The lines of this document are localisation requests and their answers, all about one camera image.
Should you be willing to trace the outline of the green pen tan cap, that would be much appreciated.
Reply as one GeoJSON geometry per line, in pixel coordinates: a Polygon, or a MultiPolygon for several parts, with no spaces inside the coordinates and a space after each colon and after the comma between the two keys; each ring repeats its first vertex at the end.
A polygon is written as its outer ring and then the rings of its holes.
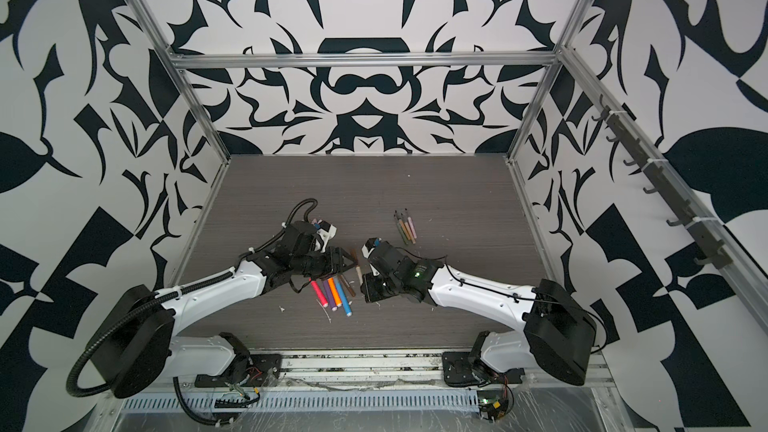
{"type": "Polygon", "coordinates": [[[396,222],[396,225],[398,227],[398,231],[401,234],[402,240],[406,245],[409,245],[411,243],[411,238],[409,236],[408,230],[405,226],[405,223],[403,222],[400,214],[395,211],[394,212],[394,219],[396,222]]]}

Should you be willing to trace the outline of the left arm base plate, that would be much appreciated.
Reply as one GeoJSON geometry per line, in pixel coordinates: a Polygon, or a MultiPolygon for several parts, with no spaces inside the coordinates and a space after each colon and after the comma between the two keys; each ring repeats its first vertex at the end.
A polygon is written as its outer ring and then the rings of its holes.
{"type": "Polygon", "coordinates": [[[238,385],[244,388],[260,387],[281,375],[283,356],[276,353],[251,354],[249,358],[237,355],[225,370],[216,376],[197,375],[196,388],[219,388],[238,385]]]}

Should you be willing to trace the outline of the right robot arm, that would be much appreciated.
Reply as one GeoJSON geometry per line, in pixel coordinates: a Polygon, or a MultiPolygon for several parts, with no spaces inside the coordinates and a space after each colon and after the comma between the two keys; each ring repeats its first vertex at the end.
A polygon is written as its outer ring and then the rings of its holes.
{"type": "Polygon", "coordinates": [[[560,284],[500,283],[462,272],[444,261],[418,258],[379,238],[362,247],[371,272],[361,291],[368,302],[396,296],[432,307],[459,309],[508,327],[481,333],[471,360],[481,370],[505,373],[538,366],[550,376],[582,386],[601,319],[582,308],[560,284]]]}

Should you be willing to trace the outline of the pink pen purple cap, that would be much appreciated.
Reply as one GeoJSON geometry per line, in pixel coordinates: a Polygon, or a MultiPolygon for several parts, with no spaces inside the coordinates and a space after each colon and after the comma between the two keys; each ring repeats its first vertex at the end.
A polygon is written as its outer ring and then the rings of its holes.
{"type": "Polygon", "coordinates": [[[418,236],[416,234],[416,230],[415,230],[415,226],[414,226],[412,217],[411,217],[411,215],[410,215],[410,213],[409,213],[407,208],[404,211],[404,215],[405,215],[406,223],[408,225],[408,228],[409,228],[409,231],[410,231],[410,234],[411,234],[411,237],[412,237],[412,241],[413,241],[413,243],[416,243],[416,239],[417,239],[418,236]]]}

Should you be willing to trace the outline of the cream pen brown cap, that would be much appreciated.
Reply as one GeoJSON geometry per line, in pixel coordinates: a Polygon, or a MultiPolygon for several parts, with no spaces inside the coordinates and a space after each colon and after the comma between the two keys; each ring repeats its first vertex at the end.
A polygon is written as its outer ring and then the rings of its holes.
{"type": "Polygon", "coordinates": [[[360,266],[360,263],[359,263],[356,251],[354,249],[352,249],[350,251],[350,255],[352,256],[352,259],[354,261],[354,269],[355,269],[355,272],[356,272],[356,275],[357,275],[357,278],[358,278],[358,285],[362,289],[363,274],[362,274],[362,269],[361,269],[361,266],[360,266]]]}

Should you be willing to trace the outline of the tan pen ochre cap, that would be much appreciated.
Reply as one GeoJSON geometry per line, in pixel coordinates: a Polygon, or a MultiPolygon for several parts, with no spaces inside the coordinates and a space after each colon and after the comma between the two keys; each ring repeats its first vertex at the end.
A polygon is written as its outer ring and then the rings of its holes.
{"type": "Polygon", "coordinates": [[[413,232],[412,232],[412,230],[410,228],[408,220],[404,216],[402,217],[402,222],[404,224],[405,231],[406,231],[406,233],[407,233],[407,235],[409,237],[409,240],[411,241],[412,244],[416,244],[416,238],[415,238],[415,236],[414,236],[414,234],[413,234],[413,232]]]}

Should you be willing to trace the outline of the brown pen green cap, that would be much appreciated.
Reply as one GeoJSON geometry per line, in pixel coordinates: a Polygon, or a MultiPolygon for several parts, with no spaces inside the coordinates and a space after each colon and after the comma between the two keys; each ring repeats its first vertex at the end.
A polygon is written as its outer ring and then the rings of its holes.
{"type": "Polygon", "coordinates": [[[337,276],[337,278],[340,280],[340,282],[342,284],[342,288],[343,288],[345,294],[348,297],[355,297],[356,296],[356,292],[353,290],[353,288],[351,287],[351,285],[350,285],[349,281],[346,279],[346,277],[343,274],[339,274],[337,276]]]}

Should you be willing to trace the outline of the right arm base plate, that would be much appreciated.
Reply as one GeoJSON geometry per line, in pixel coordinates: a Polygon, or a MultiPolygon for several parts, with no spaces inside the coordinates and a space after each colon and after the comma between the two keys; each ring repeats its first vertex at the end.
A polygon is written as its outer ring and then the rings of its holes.
{"type": "Polygon", "coordinates": [[[521,384],[525,370],[513,368],[505,373],[495,372],[470,352],[441,354],[443,381],[449,387],[483,387],[491,384],[521,384]]]}

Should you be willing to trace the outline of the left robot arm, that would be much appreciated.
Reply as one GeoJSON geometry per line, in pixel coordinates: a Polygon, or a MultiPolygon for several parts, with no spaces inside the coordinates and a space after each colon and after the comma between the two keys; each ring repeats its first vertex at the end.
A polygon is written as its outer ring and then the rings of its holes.
{"type": "Polygon", "coordinates": [[[135,286],[125,292],[68,372],[68,395],[84,398],[110,392],[129,398],[159,379],[170,379],[184,413],[210,427],[225,422],[190,407],[182,378],[201,376],[236,391],[246,405],[257,402],[259,394],[246,389],[254,385],[260,367],[239,338],[230,332],[209,338],[182,333],[239,302],[282,286],[300,293],[355,268],[355,256],[331,243],[335,226],[310,220],[317,205],[314,198],[300,201],[273,237],[248,248],[222,272],[154,291],[135,286]]]}

